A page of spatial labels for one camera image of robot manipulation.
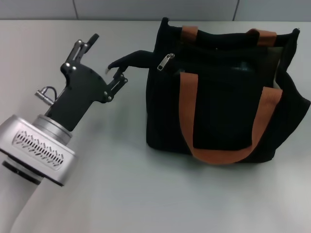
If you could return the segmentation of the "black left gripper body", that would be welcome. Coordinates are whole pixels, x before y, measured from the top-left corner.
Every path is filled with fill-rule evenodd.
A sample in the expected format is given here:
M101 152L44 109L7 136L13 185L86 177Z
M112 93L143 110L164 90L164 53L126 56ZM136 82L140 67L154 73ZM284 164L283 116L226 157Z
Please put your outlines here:
M91 104L106 103L109 90L103 78L94 70L76 62L61 65L66 86L45 113L68 131L73 131Z

